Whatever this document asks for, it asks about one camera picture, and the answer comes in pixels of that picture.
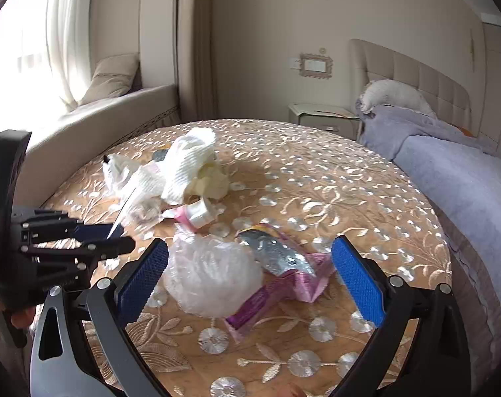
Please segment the person's left hand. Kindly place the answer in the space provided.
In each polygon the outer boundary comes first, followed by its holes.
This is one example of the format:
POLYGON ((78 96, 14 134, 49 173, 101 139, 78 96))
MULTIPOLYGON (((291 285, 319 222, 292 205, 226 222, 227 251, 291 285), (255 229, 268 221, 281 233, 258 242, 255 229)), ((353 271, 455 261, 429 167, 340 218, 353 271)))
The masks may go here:
MULTIPOLYGON (((5 310, 5 307, 0 302, 0 313, 5 310)), ((17 329, 23 329, 29 327, 36 314, 36 307, 28 307, 25 310, 13 312, 11 316, 12 325, 17 329)))

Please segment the person's right hand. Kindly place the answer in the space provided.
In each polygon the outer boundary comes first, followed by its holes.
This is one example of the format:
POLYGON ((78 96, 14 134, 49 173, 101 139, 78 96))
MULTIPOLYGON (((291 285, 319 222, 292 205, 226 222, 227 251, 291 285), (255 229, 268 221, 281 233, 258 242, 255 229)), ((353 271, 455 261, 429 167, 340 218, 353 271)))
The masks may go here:
POLYGON ((276 397, 307 397, 307 394, 298 385, 290 383, 281 387, 277 391, 276 397))

